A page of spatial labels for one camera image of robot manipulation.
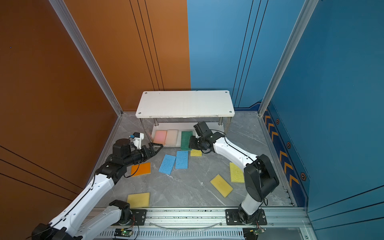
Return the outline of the white beige sponge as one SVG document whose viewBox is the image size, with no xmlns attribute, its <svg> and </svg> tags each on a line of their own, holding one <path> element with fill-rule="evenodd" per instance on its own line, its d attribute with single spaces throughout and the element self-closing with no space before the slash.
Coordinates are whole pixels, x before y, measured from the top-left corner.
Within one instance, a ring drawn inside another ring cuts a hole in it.
<svg viewBox="0 0 384 240">
<path fill-rule="evenodd" d="M 165 145 L 168 147 L 175 146 L 177 144 L 178 134 L 178 130 L 167 130 Z"/>
</svg>

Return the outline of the yellow green sponge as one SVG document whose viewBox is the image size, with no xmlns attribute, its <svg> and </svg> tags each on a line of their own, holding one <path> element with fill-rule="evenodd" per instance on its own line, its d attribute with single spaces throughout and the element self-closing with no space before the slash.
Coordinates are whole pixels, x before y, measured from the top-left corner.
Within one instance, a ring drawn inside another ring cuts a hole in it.
<svg viewBox="0 0 384 240">
<path fill-rule="evenodd" d="M 244 173 L 242 169 L 236 166 L 234 163 L 230 163 L 230 177 L 232 183 L 244 183 Z"/>
</svg>

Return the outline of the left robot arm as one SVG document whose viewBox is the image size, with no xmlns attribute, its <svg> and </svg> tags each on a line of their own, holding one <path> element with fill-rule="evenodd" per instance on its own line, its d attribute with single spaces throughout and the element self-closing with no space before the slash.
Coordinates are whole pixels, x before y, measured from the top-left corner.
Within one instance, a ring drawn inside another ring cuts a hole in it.
<svg viewBox="0 0 384 240">
<path fill-rule="evenodd" d="M 146 162 L 157 155 L 164 146 L 130 139 L 119 139 L 106 162 L 96 171 L 85 189 L 48 224 L 39 224 L 29 237 L 32 240 L 92 240 L 112 224 L 134 224 L 130 204 L 120 200 L 112 201 L 103 213 L 85 225 L 83 221 L 100 199 L 110 191 L 121 178 L 126 177 L 127 168 Z"/>
</svg>

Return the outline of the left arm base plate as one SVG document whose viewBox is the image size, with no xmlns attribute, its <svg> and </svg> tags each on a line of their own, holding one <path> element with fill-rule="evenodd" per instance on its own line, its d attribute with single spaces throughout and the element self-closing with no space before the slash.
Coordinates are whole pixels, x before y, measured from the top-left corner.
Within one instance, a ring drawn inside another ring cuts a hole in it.
<svg viewBox="0 0 384 240">
<path fill-rule="evenodd" d="M 147 216 L 146 209 L 133 209 L 131 210 L 131 220 L 128 223 L 129 226 L 144 226 Z"/>
</svg>

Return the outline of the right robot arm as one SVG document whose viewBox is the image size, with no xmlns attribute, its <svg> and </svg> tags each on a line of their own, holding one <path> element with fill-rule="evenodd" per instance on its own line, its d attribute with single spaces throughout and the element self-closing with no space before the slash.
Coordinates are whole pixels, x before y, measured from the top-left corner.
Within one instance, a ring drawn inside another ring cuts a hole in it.
<svg viewBox="0 0 384 240">
<path fill-rule="evenodd" d="M 190 137 L 189 148 L 203 153 L 216 153 L 227 158 L 241 169 L 245 178 L 247 195 L 239 205 L 236 221 L 243 225 L 267 225 L 266 214 L 261 208 L 266 198 L 279 186 L 280 181 L 266 155 L 257 156 L 232 143 L 219 130 L 211 130 L 206 122 L 194 125 L 196 136 Z"/>
</svg>

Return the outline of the pink sponge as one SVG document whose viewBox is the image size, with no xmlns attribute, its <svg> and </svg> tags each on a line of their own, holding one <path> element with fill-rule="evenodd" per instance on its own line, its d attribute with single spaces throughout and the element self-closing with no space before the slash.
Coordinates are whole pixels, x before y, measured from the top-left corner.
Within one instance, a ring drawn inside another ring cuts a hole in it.
<svg viewBox="0 0 384 240">
<path fill-rule="evenodd" d="M 153 139 L 153 143 L 155 144 L 166 144 L 167 131 L 166 130 L 157 130 Z"/>
</svg>

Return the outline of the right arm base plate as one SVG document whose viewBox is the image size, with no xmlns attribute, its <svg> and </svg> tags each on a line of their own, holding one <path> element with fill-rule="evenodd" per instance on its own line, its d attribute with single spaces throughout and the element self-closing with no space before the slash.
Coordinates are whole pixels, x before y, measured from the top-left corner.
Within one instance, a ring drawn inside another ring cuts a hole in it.
<svg viewBox="0 0 384 240">
<path fill-rule="evenodd" d="M 252 215 L 248 215 L 243 210 L 226 209 L 226 221 L 228 226 L 239 225 L 258 225 L 266 226 L 267 217 L 263 209 L 256 210 Z"/>
</svg>

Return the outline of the white two-tier shelf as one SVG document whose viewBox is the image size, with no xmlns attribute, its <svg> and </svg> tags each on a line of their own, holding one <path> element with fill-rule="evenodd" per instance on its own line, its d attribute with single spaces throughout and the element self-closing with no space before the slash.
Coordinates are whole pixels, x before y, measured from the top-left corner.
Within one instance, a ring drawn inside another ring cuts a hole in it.
<svg viewBox="0 0 384 240">
<path fill-rule="evenodd" d="M 207 125 L 214 130 L 227 131 L 235 116 L 229 91 L 145 91 L 143 92 L 136 117 L 144 125 L 145 120 L 153 120 L 153 128 L 143 127 L 148 139 L 153 142 L 157 130 L 178 130 L 175 146 L 181 146 L 182 131 L 196 134 L 194 125 L 201 120 L 216 119 Z"/>
</svg>

